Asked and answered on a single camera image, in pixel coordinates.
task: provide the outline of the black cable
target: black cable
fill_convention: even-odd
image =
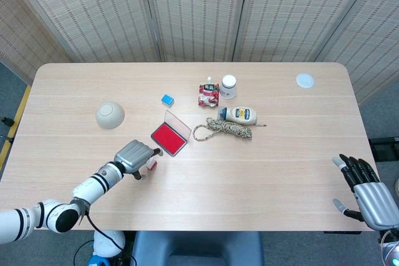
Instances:
[[[75,266],[76,255],[77,255],[77,253],[79,252],[79,250],[80,250],[83,246],[85,246],[86,244],[88,244],[89,242],[92,242],[92,241],[94,241],[94,240],[92,239],[92,240],[86,241],[86,242],[83,243],[81,246],[79,246],[79,248],[75,251],[75,255],[74,255],[74,266]]]
[[[121,248],[110,236],[108,236],[106,233],[104,233],[102,230],[100,230],[100,229],[93,223],[92,219],[91,219],[90,216],[89,216],[89,213],[86,213],[86,216],[87,216],[87,220],[89,221],[89,223],[92,225],[92,227],[93,227],[97,232],[99,232],[99,233],[102,234],[105,238],[107,238],[108,240],[110,240],[110,241],[114,244],[114,246],[116,246],[118,249],[120,249],[121,251],[123,251],[123,248]],[[133,261],[135,261],[135,266],[137,266],[136,258],[135,258],[133,255],[131,255],[131,254],[129,254],[129,256],[133,259]]]

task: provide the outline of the mayonnaise bottle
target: mayonnaise bottle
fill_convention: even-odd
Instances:
[[[256,111],[249,107],[220,107],[218,119],[241,125],[253,125],[256,123]]]

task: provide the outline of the gray floor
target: gray floor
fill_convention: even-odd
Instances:
[[[25,85],[0,65],[0,115],[13,116]],[[372,99],[360,112],[370,138],[399,136],[399,83]],[[393,192],[399,177],[399,163],[378,163],[382,181]],[[72,265],[80,244],[92,238],[92,232],[72,231],[57,235],[35,231],[28,239],[0,245],[0,265]],[[323,232],[265,232],[266,265],[382,265],[377,243],[378,233],[360,235],[326,235]],[[92,253],[86,245],[77,255],[76,265],[85,265]]]
[[[24,95],[26,83],[0,63],[0,116],[14,119],[19,102]],[[7,135],[9,127],[0,123],[0,135]],[[4,140],[0,139],[0,149]]]

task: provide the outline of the white lid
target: white lid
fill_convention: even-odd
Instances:
[[[236,82],[237,80],[233,75],[225,75],[222,79],[222,84],[227,88],[234,87]]]
[[[307,73],[301,73],[297,76],[297,83],[300,87],[311,88],[314,85],[314,79]]]

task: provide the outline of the small blue block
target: small blue block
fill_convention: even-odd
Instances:
[[[165,103],[166,105],[170,106],[173,104],[173,102],[175,101],[171,96],[169,95],[164,95],[161,99],[161,101],[163,103]]]

